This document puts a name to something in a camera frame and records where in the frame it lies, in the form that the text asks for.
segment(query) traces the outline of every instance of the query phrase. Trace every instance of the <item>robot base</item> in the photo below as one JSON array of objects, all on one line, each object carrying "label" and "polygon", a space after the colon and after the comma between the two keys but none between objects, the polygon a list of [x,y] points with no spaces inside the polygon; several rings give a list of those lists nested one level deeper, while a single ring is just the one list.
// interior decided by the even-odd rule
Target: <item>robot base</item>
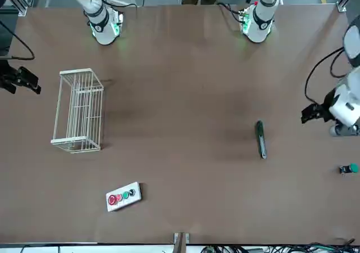
[{"label": "robot base", "polygon": [[97,31],[97,27],[90,25],[92,35],[101,45],[111,44],[117,37],[120,36],[123,26],[123,14],[119,14],[118,11],[112,8],[107,9],[109,13],[109,19],[104,26],[103,31]]},{"label": "robot base", "polygon": [[255,5],[252,4],[250,7],[245,8],[240,12],[239,21],[242,22],[240,23],[240,32],[247,36],[250,41],[254,43],[261,43],[271,32],[273,21],[268,25],[265,30],[260,30],[259,25],[255,22],[253,17],[254,9]]},{"label": "robot base", "polygon": [[359,136],[360,129],[356,125],[352,128],[348,128],[342,124],[336,124],[331,126],[330,135],[333,137]]}]

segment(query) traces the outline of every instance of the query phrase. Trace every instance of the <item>table surface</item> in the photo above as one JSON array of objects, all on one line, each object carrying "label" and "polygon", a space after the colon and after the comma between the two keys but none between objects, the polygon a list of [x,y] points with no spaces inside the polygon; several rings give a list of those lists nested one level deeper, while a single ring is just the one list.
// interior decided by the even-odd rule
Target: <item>table surface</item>
[{"label": "table surface", "polygon": [[[304,82],[342,44],[334,5],[280,6],[253,44],[218,6],[128,8],[122,38],[91,36],[81,10],[30,9],[16,32],[36,59],[41,95],[0,91],[0,242],[342,243],[360,239],[360,138],[333,138],[322,120],[301,124]],[[13,40],[11,53],[26,55]],[[330,61],[309,94],[336,80]],[[50,144],[59,71],[90,67],[105,85],[103,150],[68,154]],[[349,70],[345,57],[335,72]],[[264,122],[268,159],[254,124]],[[143,200],[108,213],[105,193],[138,181]]]}]

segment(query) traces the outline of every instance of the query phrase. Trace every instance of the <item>robotic arm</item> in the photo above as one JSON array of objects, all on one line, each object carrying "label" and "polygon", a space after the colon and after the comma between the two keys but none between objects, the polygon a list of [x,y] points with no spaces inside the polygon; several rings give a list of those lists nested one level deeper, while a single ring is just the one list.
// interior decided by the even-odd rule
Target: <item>robotic arm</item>
[{"label": "robotic arm", "polygon": [[121,6],[135,4],[135,0],[76,0],[85,10],[92,34],[101,45],[109,45],[120,35],[123,14],[107,7],[104,1]]},{"label": "robotic arm", "polygon": [[326,95],[323,104],[313,103],[301,112],[303,124],[318,118],[334,120],[333,136],[360,134],[360,16],[349,25],[343,42],[353,69]]},{"label": "robotic arm", "polygon": [[271,31],[279,0],[259,0],[241,12],[240,30],[252,42],[264,41]]}]

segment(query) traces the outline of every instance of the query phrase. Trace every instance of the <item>red button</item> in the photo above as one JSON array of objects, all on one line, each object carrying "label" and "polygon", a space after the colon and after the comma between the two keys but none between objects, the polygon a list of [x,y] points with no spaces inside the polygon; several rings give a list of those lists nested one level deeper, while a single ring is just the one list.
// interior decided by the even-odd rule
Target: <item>red button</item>
[{"label": "red button", "polygon": [[115,205],[116,204],[116,197],[115,195],[110,195],[109,198],[107,199],[108,203],[110,205]]}]

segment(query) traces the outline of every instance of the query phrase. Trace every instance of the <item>green indicator light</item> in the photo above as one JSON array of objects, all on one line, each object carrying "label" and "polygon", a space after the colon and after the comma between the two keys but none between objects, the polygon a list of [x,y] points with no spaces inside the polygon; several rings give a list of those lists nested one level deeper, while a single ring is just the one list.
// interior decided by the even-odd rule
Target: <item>green indicator light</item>
[{"label": "green indicator light", "polygon": [[129,192],[124,192],[123,193],[123,198],[126,200],[129,197]]}]

